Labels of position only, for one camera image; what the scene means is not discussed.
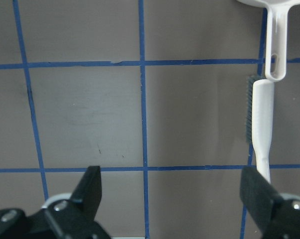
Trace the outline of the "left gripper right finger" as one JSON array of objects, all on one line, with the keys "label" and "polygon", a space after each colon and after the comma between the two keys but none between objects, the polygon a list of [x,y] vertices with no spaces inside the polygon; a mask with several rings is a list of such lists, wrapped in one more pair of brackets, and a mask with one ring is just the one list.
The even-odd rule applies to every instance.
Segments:
[{"label": "left gripper right finger", "polygon": [[300,239],[300,196],[279,193],[254,167],[244,167],[240,199],[263,239]]}]

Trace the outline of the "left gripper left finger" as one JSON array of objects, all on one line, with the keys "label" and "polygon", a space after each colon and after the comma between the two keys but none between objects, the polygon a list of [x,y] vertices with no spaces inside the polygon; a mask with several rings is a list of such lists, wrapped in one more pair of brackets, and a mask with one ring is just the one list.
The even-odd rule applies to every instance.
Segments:
[{"label": "left gripper left finger", "polygon": [[89,166],[71,194],[59,194],[44,204],[44,216],[57,239],[109,239],[95,221],[102,198],[101,169]]}]

